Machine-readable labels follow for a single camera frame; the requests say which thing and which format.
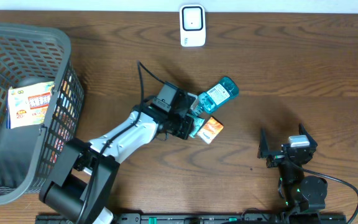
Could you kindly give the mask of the small orange box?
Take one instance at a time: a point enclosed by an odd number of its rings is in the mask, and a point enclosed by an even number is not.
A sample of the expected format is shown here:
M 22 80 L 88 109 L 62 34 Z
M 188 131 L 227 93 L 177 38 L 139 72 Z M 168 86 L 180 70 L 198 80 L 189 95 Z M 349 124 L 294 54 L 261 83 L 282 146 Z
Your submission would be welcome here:
M 197 136 L 200 137 L 206 144 L 211 144 L 223 128 L 223 124 L 211 116 L 197 132 Z

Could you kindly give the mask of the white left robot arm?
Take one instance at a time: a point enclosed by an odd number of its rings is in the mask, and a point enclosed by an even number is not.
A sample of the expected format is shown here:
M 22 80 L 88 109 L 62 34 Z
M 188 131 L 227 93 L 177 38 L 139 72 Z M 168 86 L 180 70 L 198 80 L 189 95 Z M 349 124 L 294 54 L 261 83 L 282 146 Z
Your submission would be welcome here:
M 129 117 L 105 135 L 69 140 L 43 184 L 39 199 L 73 223 L 112 223 L 106 208 L 119 167 L 160 133 L 187 139 L 193 120 L 187 115 L 196 95 L 160 92 L 135 105 Z

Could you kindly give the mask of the teal mouthwash bottle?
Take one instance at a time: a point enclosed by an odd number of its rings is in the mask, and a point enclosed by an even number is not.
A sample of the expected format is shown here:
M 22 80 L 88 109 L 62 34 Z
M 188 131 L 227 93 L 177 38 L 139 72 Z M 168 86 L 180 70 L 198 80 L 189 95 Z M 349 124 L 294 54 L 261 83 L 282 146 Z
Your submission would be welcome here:
M 234 81 L 229 77 L 223 77 L 215 86 L 198 95 L 198 104 L 191 113 L 195 116 L 203 112 L 213 114 L 218 108 L 238 95 L 239 88 Z

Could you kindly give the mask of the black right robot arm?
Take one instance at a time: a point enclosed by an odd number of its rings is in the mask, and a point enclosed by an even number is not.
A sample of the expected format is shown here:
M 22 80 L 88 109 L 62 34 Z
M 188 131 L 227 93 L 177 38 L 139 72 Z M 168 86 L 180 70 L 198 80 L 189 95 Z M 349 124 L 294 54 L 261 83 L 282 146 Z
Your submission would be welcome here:
M 261 130 L 257 157 L 265 159 L 268 168 L 279 170 L 279 195 L 291 210 L 299 213 L 318 212 L 326 207 L 328 184 L 321 177 L 305 175 L 302 166 L 312 160 L 318 144 L 302 124 L 298 127 L 299 134 L 290 136 L 279 151 L 269 148 L 266 133 Z

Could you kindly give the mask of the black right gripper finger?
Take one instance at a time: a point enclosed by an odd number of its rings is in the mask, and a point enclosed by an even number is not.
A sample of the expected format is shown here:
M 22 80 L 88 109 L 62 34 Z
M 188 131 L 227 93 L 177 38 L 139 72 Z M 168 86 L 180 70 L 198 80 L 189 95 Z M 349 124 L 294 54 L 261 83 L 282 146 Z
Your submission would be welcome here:
M 265 130 L 260 130 L 260 142 L 257 157 L 259 159 L 266 159 L 270 155 L 269 144 L 267 142 Z
M 318 143 L 311 137 L 311 135 L 307 132 L 301 123 L 298 125 L 298 130 L 300 135 L 305 135 L 307 137 L 310 143 L 310 147 L 316 148 L 318 146 Z

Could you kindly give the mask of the green wet wipes pack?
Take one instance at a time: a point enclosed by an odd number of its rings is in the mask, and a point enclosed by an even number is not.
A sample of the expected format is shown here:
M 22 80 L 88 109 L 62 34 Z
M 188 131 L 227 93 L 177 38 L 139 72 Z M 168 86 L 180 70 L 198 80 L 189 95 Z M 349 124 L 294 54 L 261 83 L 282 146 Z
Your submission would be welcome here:
M 203 126 L 205 119 L 199 118 L 197 116 L 194 116 L 192 114 L 187 114 L 190 118 L 193 119 L 193 129 L 191 130 L 189 136 L 191 138 L 195 138 L 200 128 Z

